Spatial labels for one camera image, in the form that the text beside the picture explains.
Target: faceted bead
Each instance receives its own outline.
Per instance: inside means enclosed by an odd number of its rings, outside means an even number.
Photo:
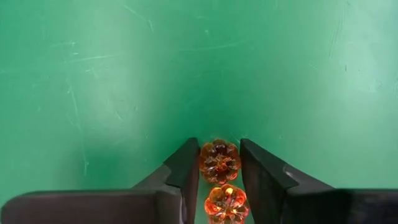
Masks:
[[[241,168],[238,148],[220,139],[206,143],[200,151],[199,168],[208,182],[223,185],[234,180]]]
[[[210,224],[243,224],[249,214],[246,194],[229,184],[215,187],[205,201],[205,211]]]

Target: orange glass bead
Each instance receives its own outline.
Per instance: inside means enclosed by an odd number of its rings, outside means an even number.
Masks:
[[[203,178],[211,183],[223,185],[234,180],[241,168],[238,148],[220,139],[206,143],[200,151],[199,168]]]
[[[215,187],[205,201],[205,211],[210,224],[243,224],[249,214],[246,194],[229,184]]]

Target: green surface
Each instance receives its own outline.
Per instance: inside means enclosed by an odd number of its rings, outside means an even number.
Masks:
[[[0,0],[0,205],[130,187],[191,136],[398,187],[397,23],[395,0]]]

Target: black metal jaw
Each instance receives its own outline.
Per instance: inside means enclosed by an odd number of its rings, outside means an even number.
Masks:
[[[10,200],[2,224],[193,224],[198,192],[195,138],[132,189],[34,192]],[[334,189],[248,139],[242,175],[256,224],[398,223],[396,190]]]
[[[2,224],[193,224],[200,148],[188,139],[132,189],[34,192],[10,200]]]
[[[256,224],[398,223],[398,190],[334,189],[248,139],[241,160]]]

